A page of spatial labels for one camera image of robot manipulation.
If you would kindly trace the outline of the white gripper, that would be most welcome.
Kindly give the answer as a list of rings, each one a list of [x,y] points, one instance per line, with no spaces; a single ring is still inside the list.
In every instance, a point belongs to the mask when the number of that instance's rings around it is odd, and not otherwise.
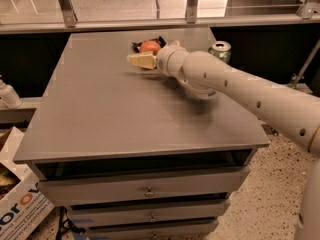
[[[127,56],[127,62],[133,66],[153,70],[157,69],[166,76],[177,76],[187,56],[185,48],[179,40],[171,42],[170,46],[161,48],[156,56],[152,52],[135,53]]]

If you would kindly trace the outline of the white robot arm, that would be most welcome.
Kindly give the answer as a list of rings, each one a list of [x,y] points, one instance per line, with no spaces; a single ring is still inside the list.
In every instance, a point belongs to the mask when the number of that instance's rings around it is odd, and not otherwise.
[[[307,152],[320,156],[320,98],[238,70],[206,51],[189,52],[175,41],[127,56],[133,66],[157,69],[201,99],[218,91]],[[320,238],[320,163],[304,188],[294,240]]]

